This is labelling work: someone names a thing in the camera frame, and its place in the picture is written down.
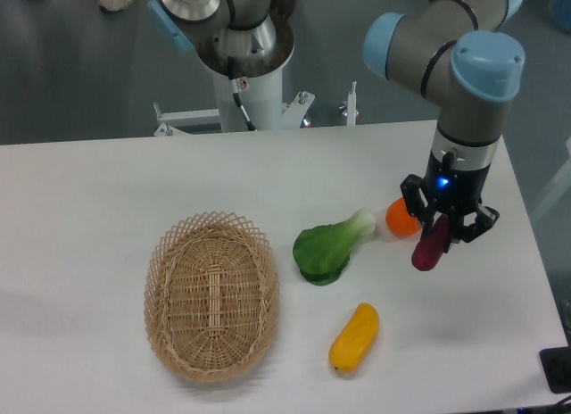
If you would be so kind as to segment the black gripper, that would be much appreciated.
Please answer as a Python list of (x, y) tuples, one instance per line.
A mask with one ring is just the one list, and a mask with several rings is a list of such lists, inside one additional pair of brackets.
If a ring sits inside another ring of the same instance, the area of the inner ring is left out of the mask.
[[(490, 230), (500, 217), (495, 209), (480, 204), (481, 193), (491, 165), (479, 170), (447, 172), (442, 163), (430, 153), (424, 178), (409, 174), (400, 184), (407, 213), (422, 227), (422, 236), (428, 236), (437, 212), (448, 215), (449, 235), (444, 246), (448, 253), (453, 244), (471, 243)], [(475, 213), (470, 225), (464, 216)]]

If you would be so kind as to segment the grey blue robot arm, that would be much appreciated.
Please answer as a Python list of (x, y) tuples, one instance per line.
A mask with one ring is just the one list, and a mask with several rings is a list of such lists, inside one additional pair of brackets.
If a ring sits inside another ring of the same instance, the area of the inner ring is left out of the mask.
[[(525, 64), (501, 25), (522, 0), (428, 0), (417, 17), (387, 12), (364, 38), (362, 58), (378, 76), (438, 106), (424, 176), (401, 183), (422, 235), (418, 253), (445, 253), (497, 221), (481, 193)], [(294, 34), (277, 0), (150, 0), (158, 30), (181, 51), (195, 50), (211, 72), (226, 131), (298, 128), (282, 104), (281, 70)]]

